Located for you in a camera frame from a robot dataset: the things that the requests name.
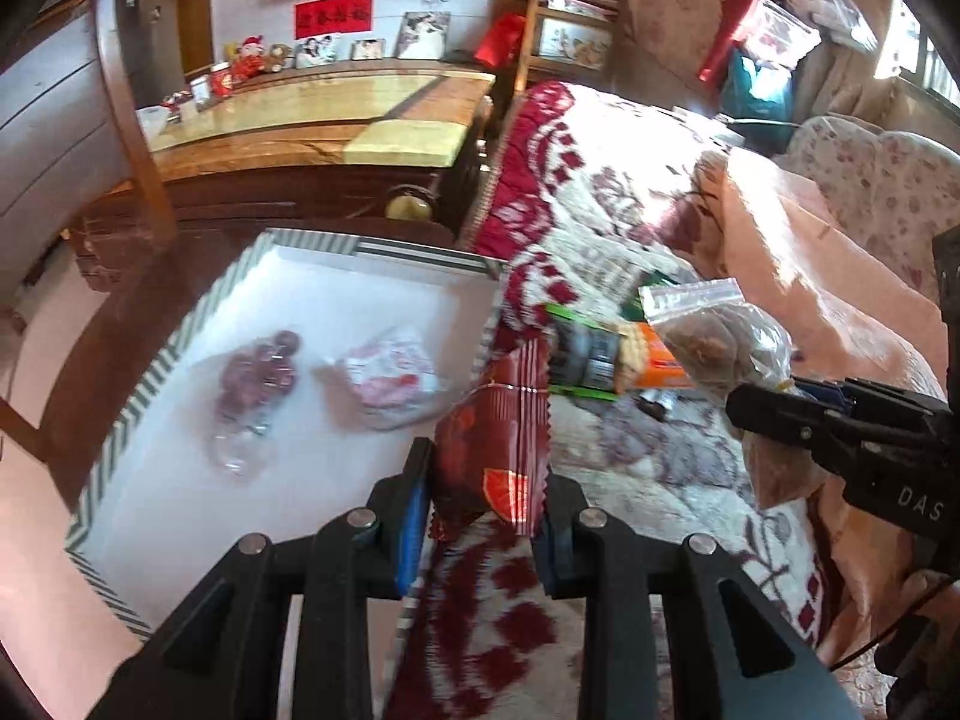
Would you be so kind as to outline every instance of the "marble countertop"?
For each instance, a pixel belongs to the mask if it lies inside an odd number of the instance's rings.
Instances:
[[[450,167],[493,81],[416,70],[260,86],[168,125],[150,148],[164,181],[253,167]]]

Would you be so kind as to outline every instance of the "window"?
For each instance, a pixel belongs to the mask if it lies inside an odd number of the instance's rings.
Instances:
[[[960,112],[960,89],[940,58],[933,42],[903,0],[894,0],[890,31],[880,55],[877,77],[901,77],[949,103]]]

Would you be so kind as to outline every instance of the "striped tray border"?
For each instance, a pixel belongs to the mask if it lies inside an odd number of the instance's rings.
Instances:
[[[104,441],[103,448],[100,451],[100,459],[90,470],[86,485],[80,493],[77,509],[67,528],[64,549],[70,559],[73,560],[74,565],[80,570],[80,574],[83,574],[88,584],[103,599],[116,617],[141,641],[146,641],[150,637],[151,627],[110,588],[96,567],[85,557],[83,543],[89,536],[94,518],[107,490],[107,485],[112,479],[114,471],[116,471],[123,451],[130,443],[133,431],[136,430],[140,420],[147,412],[147,408],[157,397],[163,384],[174,370],[176,363],[184,355],[193,338],[200,333],[200,330],[203,330],[208,319],[213,316],[221,303],[229,297],[237,284],[243,281],[263,259],[263,256],[274,247],[323,251],[349,257],[388,258],[430,266],[431,268],[445,269],[446,271],[486,275],[489,279],[499,282],[500,289],[494,298],[491,315],[483,328],[480,344],[470,369],[474,382],[479,379],[490,357],[490,347],[493,342],[493,334],[496,333],[496,325],[499,322],[503,287],[506,283],[504,278],[506,264],[503,261],[469,254],[464,251],[443,250],[442,248],[425,247],[420,244],[408,244],[408,242],[386,241],[379,238],[365,238],[357,235],[316,232],[313,230],[271,228],[258,236],[224,271],[224,274],[213,283],[208,292],[197,301],[197,305],[187,314],[170,338],[167,338],[160,352],[147,367],[146,372],[127,399],[127,403],[120,410],[107,440]]]

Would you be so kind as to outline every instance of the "red bag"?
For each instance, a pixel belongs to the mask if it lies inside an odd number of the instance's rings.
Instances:
[[[487,30],[483,42],[474,55],[476,60],[494,70],[509,65],[517,59],[523,30],[527,20],[515,13],[507,13],[496,20]]]
[[[744,23],[747,23],[748,17],[757,7],[759,1],[724,0],[720,25],[717,28],[716,36],[713,38],[713,45],[710,47],[707,58],[704,59],[697,76],[704,83],[716,88],[720,87],[723,80],[723,70],[726,69],[733,44],[746,37],[746,34],[741,33],[741,28]]]
[[[456,541],[491,510],[519,536],[536,533],[550,455],[548,356],[545,338],[530,341],[492,365],[440,420],[429,477],[431,538]]]

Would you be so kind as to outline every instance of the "picture frame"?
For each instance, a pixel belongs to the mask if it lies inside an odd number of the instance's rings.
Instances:
[[[387,53],[387,41],[383,38],[355,40],[350,47],[350,59],[354,62],[367,59],[383,59]]]
[[[608,9],[578,0],[546,0],[551,10],[588,16],[600,23],[616,18]],[[613,33],[601,26],[570,23],[560,19],[544,19],[541,27],[539,56],[568,62],[591,70],[603,70],[613,45]]]
[[[296,44],[296,69],[329,65],[340,58],[340,33],[311,35]]]
[[[448,12],[404,13],[397,36],[397,59],[443,59],[449,29]]]

